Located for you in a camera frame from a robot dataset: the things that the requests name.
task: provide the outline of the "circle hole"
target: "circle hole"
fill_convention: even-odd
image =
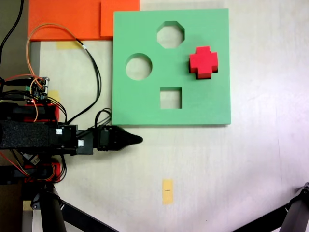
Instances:
[[[133,80],[141,81],[146,79],[153,69],[149,57],[142,53],[131,55],[126,64],[126,74]]]

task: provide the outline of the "yellow sticky note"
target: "yellow sticky note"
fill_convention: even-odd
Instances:
[[[77,41],[57,41],[57,50],[74,50],[82,49],[82,46]]]
[[[58,90],[49,90],[48,96],[60,102],[60,96]]]
[[[173,180],[164,179],[162,182],[163,204],[173,203]]]

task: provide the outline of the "gray floor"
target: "gray floor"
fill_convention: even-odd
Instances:
[[[14,24],[20,7],[20,0],[0,0],[0,43]],[[2,53],[0,76],[29,73],[25,47],[28,25],[28,1],[25,1],[23,15],[15,31],[6,42]],[[9,165],[0,157],[0,165]],[[21,185],[0,186],[0,230],[5,232],[21,231],[22,201]]]

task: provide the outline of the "square hole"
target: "square hole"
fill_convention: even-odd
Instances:
[[[160,88],[161,109],[182,109],[182,88]]]

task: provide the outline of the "red wire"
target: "red wire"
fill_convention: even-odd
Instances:
[[[24,174],[25,176],[29,176],[27,173],[25,173],[23,170],[21,170],[16,164],[14,164],[12,161],[10,161],[9,158],[7,158],[2,152],[0,152],[0,155],[2,155],[3,158],[5,158],[12,165],[14,165],[22,174]]]

